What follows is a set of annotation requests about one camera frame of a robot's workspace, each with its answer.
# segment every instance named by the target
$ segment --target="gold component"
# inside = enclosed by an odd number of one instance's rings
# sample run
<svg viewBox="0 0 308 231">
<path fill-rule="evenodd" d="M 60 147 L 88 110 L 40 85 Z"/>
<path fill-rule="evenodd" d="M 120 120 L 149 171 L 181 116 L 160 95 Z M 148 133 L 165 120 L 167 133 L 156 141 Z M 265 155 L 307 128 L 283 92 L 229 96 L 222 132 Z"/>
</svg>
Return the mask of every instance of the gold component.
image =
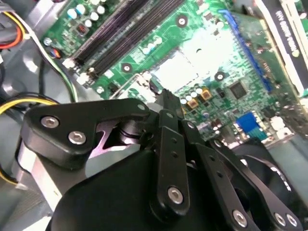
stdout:
<svg viewBox="0 0 308 231">
<path fill-rule="evenodd" d="M 204 100 L 209 100 L 210 98 L 212 98 L 212 94 L 210 93 L 208 89 L 204 89 L 203 92 L 201 93 L 201 97 Z"/>
<path fill-rule="evenodd" d="M 194 109 L 194 108 L 196 108 L 197 106 L 199 106 L 197 100 L 195 100 L 195 99 L 192 99 L 192 100 L 190 100 L 189 102 L 187 102 L 187 105 L 188 105 L 191 109 Z"/>
</svg>

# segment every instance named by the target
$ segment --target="red wire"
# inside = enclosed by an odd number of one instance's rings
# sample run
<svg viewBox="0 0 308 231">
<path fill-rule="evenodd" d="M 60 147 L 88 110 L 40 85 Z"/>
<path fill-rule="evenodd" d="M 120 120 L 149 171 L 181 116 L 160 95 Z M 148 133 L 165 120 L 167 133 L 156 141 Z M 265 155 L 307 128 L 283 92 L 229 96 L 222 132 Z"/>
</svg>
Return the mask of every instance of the red wire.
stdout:
<svg viewBox="0 0 308 231">
<path fill-rule="evenodd" d="M 16 46 L 23 38 L 22 38 L 22 33 L 21 33 L 21 29 L 17 26 L 16 27 L 16 30 L 17 30 L 17 36 L 16 36 L 16 39 L 14 42 L 10 43 L 10 44 L 7 44 L 7 45 L 0 45 L 0 49 L 3 50 L 3 49 L 9 49 L 11 47 L 14 47 Z"/>
</svg>

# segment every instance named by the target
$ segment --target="metal arm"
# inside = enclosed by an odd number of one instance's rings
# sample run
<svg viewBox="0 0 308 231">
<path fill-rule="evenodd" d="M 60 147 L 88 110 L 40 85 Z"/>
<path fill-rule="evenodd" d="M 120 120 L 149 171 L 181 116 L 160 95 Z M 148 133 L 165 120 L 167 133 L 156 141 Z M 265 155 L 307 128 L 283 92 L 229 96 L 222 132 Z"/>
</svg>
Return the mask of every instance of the metal arm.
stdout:
<svg viewBox="0 0 308 231">
<path fill-rule="evenodd" d="M 25 115 L 18 160 L 54 211 L 51 231 L 303 230 L 231 150 L 201 139 L 183 119 L 177 97 L 163 90 L 156 104 L 150 110 L 136 99 L 110 100 L 38 107 Z M 97 132 L 103 132 L 99 145 Z M 141 150 L 86 179 L 90 155 L 132 143 Z M 191 161 L 194 168 L 187 167 Z M 252 192 L 249 211 L 228 171 Z"/>
</svg>

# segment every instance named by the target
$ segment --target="screw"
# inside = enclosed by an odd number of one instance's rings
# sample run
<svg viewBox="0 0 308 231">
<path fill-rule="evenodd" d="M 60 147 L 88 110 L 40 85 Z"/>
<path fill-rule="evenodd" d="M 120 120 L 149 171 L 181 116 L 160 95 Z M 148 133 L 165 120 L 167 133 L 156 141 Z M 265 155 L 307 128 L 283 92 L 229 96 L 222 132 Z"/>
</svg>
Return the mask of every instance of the screw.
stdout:
<svg viewBox="0 0 308 231">
<path fill-rule="evenodd" d="M 287 218 L 294 227 L 297 226 L 297 221 L 290 214 L 287 214 Z"/>
<path fill-rule="evenodd" d="M 222 80 L 223 79 L 223 75 L 218 75 L 217 79 Z"/>
<path fill-rule="evenodd" d="M 51 40 L 51 38 L 46 37 L 46 38 L 44 38 L 43 43 L 44 43 L 45 46 L 48 47 L 52 44 L 52 40 Z"/>
<path fill-rule="evenodd" d="M 188 125 L 190 128 L 194 128 L 193 123 L 192 123 L 192 122 L 190 122 L 190 121 L 188 121 L 188 122 L 187 122 L 187 125 Z"/>
<path fill-rule="evenodd" d="M 218 140 L 214 140 L 214 144 L 216 144 L 217 147 L 221 148 L 221 144 Z"/>
<path fill-rule="evenodd" d="M 59 121 L 52 116 L 46 116 L 40 122 L 46 128 L 56 128 L 59 126 Z"/>
<path fill-rule="evenodd" d="M 171 201 L 177 205 L 182 204 L 183 202 L 183 194 L 175 187 L 170 187 L 168 189 L 168 196 Z"/>
<path fill-rule="evenodd" d="M 172 115 L 171 113 L 167 112 L 166 114 L 167 114 L 167 116 L 169 116 L 170 118 L 173 118 L 173 115 Z"/>
<path fill-rule="evenodd" d="M 69 141 L 71 141 L 73 144 L 82 145 L 86 142 L 87 137 L 86 135 L 81 131 L 72 131 L 68 135 Z"/>
<path fill-rule="evenodd" d="M 281 224 L 282 226 L 285 226 L 285 220 L 283 219 L 283 217 L 279 214 L 279 213 L 274 213 L 274 216 L 276 218 L 276 220 L 278 221 L 279 224 Z"/>
<path fill-rule="evenodd" d="M 233 211 L 233 217 L 241 227 L 247 227 L 247 220 L 239 210 Z"/>
<path fill-rule="evenodd" d="M 98 88 L 96 89 L 96 92 L 99 93 L 99 94 L 102 94 L 102 93 L 104 92 L 104 88 L 98 87 Z"/>
<path fill-rule="evenodd" d="M 140 110 L 143 110 L 143 111 L 145 110 L 145 107 L 142 104 L 138 104 L 137 106 Z"/>
</svg>

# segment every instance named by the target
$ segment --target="black ram slot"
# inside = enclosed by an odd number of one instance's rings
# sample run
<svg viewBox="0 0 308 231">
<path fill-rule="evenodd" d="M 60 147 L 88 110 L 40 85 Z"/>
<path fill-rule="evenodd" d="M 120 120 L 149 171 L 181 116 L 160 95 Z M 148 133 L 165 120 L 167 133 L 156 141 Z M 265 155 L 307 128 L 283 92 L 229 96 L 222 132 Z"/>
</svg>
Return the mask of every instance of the black ram slot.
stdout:
<svg viewBox="0 0 308 231">
<path fill-rule="evenodd" d="M 118 40 L 93 64 L 95 74 L 99 76 L 105 73 L 184 2 L 185 0 L 161 1 L 153 7 L 122 39 Z"/>
<path fill-rule="evenodd" d="M 149 0 L 126 1 L 73 55 L 79 64 L 85 63 L 98 47 L 109 41 Z"/>
</svg>

